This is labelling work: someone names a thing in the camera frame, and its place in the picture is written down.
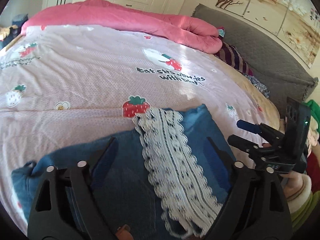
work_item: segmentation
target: pink bed sheet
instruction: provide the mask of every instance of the pink bed sheet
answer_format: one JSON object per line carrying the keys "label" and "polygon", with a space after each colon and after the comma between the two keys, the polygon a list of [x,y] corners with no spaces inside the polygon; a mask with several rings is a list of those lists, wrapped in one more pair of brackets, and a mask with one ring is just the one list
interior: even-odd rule
{"label": "pink bed sheet", "polygon": [[143,12],[105,0],[87,0],[49,7],[22,26],[101,25],[120,31],[143,32],[167,38],[193,49],[215,54],[222,42],[216,27],[192,17]]}

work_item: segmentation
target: bed sheet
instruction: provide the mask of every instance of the bed sheet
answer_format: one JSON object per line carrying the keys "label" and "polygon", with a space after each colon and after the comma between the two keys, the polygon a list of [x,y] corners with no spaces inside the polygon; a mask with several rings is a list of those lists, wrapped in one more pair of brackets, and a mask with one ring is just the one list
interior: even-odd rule
{"label": "bed sheet", "polygon": [[[12,170],[61,147],[131,130],[132,116],[149,106],[184,111],[206,104],[226,139],[236,134],[261,145],[236,122],[278,129],[279,115],[269,100],[230,78],[226,67],[145,33],[98,25],[29,27],[0,57],[0,200],[13,221],[26,233]],[[246,153],[232,150],[253,167]]]}

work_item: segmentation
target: white lace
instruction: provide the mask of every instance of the white lace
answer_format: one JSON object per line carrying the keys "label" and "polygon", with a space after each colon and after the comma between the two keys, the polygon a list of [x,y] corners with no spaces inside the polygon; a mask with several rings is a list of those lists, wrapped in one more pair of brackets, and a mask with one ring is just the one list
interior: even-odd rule
{"label": "white lace", "polygon": [[[133,118],[140,133],[148,179],[164,210],[161,218],[172,236],[204,236],[217,217],[222,204],[212,196],[203,169],[187,145],[188,138],[177,111],[149,108]],[[170,223],[178,221],[185,233],[177,234]]]}

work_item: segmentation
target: beige wall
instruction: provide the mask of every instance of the beige wall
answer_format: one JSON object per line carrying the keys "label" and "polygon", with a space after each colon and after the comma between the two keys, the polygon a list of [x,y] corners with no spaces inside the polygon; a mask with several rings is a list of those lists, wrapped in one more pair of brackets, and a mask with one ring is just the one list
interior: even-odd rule
{"label": "beige wall", "polygon": [[[276,36],[274,36],[273,34],[271,34],[270,32],[266,31],[265,29],[261,28],[260,26],[240,17],[239,15],[236,15],[234,13],[228,12],[226,10],[222,10],[220,8],[217,8],[215,5],[217,3],[218,0],[185,0],[180,14],[183,15],[192,15],[195,7],[199,4],[202,3],[210,8],[214,8],[216,10],[222,11],[224,13],[227,13],[229,15],[232,15],[233,17],[236,17],[240,20],[243,20],[244,22],[250,24],[251,26],[257,28],[258,30],[260,30],[261,32],[265,33],[266,35],[268,35],[269,37],[271,37],[273,40],[277,41],[282,47],[284,47],[292,56],[295,57],[295,59],[305,68],[305,70],[312,76],[312,77],[319,77],[320,79],[320,53],[317,54],[317,57],[311,67],[308,68],[308,66],[300,59],[300,57],[295,54],[285,43],[283,43],[280,39],[278,39]],[[314,99],[317,103],[320,104],[320,84],[318,85],[318,87],[315,89],[315,91],[312,93],[312,95],[310,96],[309,99]]]}
{"label": "beige wall", "polygon": [[0,25],[8,27],[18,14],[29,14],[29,18],[41,11],[42,0],[10,0],[0,15]]}

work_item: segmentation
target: drawer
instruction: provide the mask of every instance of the drawer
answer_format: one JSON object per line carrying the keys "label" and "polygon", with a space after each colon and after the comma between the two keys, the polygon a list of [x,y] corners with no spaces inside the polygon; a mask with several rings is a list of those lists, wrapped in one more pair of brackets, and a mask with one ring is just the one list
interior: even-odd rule
{"label": "drawer", "polygon": [[127,8],[137,9],[143,11],[147,4],[144,3],[138,3],[138,2],[132,2],[127,0],[112,0],[112,3],[120,4]]}

